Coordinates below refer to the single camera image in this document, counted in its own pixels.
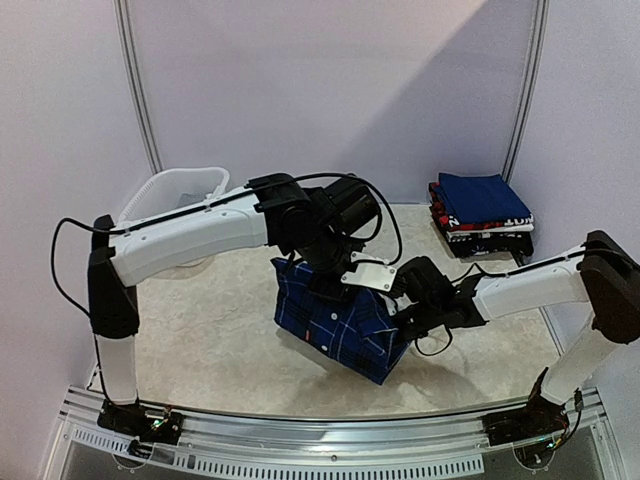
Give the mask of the blue plaid shirt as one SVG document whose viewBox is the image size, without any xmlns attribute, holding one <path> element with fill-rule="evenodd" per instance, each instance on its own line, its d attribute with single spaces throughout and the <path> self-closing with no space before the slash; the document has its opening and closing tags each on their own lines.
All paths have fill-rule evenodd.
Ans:
<svg viewBox="0 0 640 480">
<path fill-rule="evenodd" d="M 409 347 L 382 296 L 363 289 L 346 301 L 313 294 L 313 271 L 305 264 L 271 260 L 278 285 L 275 323 L 324 356 L 377 385 L 384 383 Z"/>
</svg>

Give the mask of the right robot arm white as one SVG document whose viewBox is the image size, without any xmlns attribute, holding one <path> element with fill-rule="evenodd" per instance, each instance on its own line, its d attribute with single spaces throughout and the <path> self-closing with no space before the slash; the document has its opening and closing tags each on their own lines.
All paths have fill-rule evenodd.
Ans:
<svg viewBox="0 0 640 480">
<path fill-rule="evenodd" d="M 393 320 L 404 341 L 440 326 L 475 328 L 559 305 L 588 309 L 571 346 L 539 377 L 537 398 L 518 412 L 517 427 L 527 436 L 552 424 L 554 405 L 565 404 L 619 346 L 639 338 L 639 264 L 601 230 L 553 258 L 507 272 L 474 267 L 452 281 L 429 258 L 418 257 L 402 267 L 399 280 L 409 303 Z"/>
</svg>

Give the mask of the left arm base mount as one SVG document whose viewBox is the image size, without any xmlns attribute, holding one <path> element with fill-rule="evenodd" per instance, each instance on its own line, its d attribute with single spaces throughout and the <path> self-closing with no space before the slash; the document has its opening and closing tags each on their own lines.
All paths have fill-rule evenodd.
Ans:
<svg viewBox="0 0 640 480">
<path fill-rule="evenodd" d="M 169 407 L 145 407 L 138 401 L 117 405 L 109 400 L 102 404 L 97 425 L 132 438 L 127 453 L 142 459 L 151 457 L 156 444 L 176 446 L 182 435 L 185 416 Z"/>
</svg>

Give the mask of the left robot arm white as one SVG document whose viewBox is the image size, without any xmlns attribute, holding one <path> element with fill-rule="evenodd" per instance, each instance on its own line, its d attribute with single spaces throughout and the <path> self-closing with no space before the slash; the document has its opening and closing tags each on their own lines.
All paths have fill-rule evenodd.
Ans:
<svg viewBox="0 0 640 480">
<path fill-rule="evenodd" d="M 90 323 L 111 419 L 128 434 L 148 426 L 137 403 L 136 287 L 164 270 L 205 257 L 261 246 L 299 255 L 330 291 L 346 286 L 388 291 L 388 261 L 364 253 L 354 233 L 380 218 L 377 190 L 353 174 L 302 187 L 303 177 L 277 173 L 252 179 L 215 200 L 115 227 L 94 224 L 88 265 Z"/>
</svg>

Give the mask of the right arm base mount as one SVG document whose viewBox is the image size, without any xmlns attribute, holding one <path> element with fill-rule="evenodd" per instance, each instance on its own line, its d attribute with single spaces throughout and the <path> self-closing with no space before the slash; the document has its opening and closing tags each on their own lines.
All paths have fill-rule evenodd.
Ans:
<svg viewBox="0 0 640 480">
<path fill-rule="evenodd" d="M 535 387 L 523 407 L 484 415 L 483 431 L 490 446 L 511 444 L 522 467 L 541 470 L 578 430 L 584 408 L 580 389 L 573 393 L 573 406 L 577 417 L 571 422 L 565 404 L 551 403 Z"/>
</svg>

